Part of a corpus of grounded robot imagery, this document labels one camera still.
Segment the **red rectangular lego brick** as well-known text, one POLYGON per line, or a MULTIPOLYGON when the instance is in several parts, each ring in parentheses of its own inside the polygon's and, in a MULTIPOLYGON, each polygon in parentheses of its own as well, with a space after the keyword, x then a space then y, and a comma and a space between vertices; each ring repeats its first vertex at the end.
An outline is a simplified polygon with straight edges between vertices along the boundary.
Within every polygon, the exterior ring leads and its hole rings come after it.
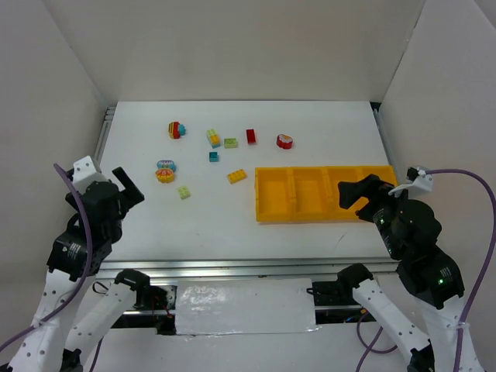
POLYGON ((254 129, 246 130, 246 141, 249 145, 254 145, 257 143, 257 137, 254 129))

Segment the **red flower lego piece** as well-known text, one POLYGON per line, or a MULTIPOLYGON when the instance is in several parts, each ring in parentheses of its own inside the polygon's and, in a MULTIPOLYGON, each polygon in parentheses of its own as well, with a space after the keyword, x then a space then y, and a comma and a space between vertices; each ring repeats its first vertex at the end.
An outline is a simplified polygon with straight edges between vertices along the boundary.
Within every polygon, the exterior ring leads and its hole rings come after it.
POLYGON ((293 139, 290 136, 279 134, 276 138, 276 144, 283 150, 289 150, 293 146, 293 139))

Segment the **yellow rectangular lego brick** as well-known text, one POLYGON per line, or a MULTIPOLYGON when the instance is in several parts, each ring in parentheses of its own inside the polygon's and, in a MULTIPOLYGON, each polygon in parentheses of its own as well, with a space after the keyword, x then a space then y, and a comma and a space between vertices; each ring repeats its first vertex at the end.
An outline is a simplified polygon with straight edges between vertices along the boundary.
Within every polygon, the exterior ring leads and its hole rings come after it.
POLYGON ((244 169, 239 169, 227 174, 227 179, 230 184, 235 184, 239 181, 246 179, 247 175, 244 169))

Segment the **orange flower lego piece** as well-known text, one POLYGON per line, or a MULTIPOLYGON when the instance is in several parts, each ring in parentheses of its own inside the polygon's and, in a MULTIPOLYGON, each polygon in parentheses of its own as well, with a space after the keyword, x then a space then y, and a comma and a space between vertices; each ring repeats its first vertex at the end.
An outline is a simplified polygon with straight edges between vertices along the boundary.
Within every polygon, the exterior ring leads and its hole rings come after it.
POLYGON ((170 183, 175 179, 175 173, 169 168, 158 169, 155 176, 160 183, 170 183))

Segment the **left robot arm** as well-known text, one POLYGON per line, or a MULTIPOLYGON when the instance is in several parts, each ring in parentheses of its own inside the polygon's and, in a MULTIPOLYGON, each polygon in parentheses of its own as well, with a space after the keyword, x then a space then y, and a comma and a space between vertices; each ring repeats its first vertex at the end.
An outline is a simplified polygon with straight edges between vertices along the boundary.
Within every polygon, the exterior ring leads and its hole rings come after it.
POLYGON ((96 357, 102 340, 118 318, 139 304, 150 278, 133 269, 117 274, 114 283, 80 322, 75 322, 84 293, 93 282, 112 244, 122 237, 122 221, 144 196, 126 172, 117 167, 118 183, 84 161, 70 171, 55 166, 69 188, 67 202, 76 213, 53 242, 46 263, 45 286, 31 325, 1 345, 20 340, 3 371, 82 371, 96 357))

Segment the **yellow red blue lego stack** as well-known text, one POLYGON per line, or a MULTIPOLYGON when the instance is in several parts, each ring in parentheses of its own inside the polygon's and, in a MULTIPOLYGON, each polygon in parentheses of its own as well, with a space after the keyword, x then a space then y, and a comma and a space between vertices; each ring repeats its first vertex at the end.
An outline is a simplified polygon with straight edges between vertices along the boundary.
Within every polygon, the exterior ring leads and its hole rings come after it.
POLYGON ((177 140, 184 136, 186 133, 186 129, 183 124, 179 122, 170 122, 168 125, 168 134, 169 137, 173 140, 177 140))

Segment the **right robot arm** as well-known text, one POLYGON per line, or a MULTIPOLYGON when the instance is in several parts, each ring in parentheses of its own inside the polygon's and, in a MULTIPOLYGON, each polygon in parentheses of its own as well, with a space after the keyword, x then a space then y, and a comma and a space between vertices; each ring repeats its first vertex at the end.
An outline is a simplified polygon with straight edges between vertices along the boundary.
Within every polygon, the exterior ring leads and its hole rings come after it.
POLYGON ((437 245, 442 226, 434 211, 410 197, 412 191, 430 192, 433 175, 432 170, 411 167, 408 183, 399 186, 375 174, 338 183, 341 208, 367 200, 356 215, 376 226, 391 259, 398 262, 396 272, 419 305, 426 332, 407 319, 363 264, 341 270, 337 282, 389 335, 409 371, 482 371, 467 323, 475 294, 464 294, 458 265, 437 245))

